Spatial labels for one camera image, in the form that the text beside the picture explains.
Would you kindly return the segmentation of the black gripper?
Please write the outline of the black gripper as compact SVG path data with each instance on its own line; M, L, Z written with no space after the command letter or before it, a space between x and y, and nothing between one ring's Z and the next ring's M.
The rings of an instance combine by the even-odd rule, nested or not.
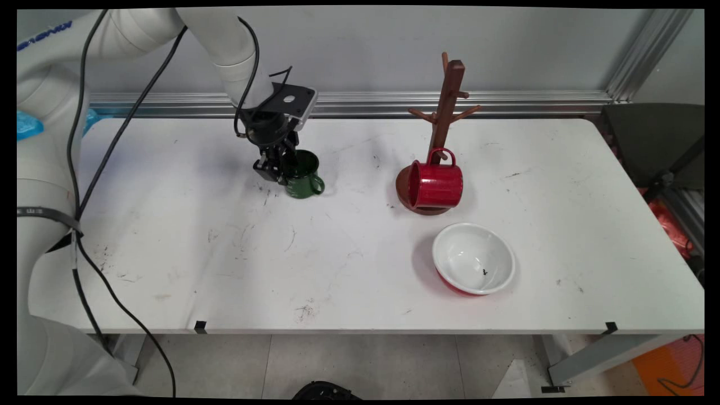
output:
M296 155L296 146L299 145L298 124L298 118L281 112L245 110L245 138L260 148L260 158L255 161L253 169L265 181L284 185L283 170L299 170ZM286 147L284 154L283 148L277 145Z

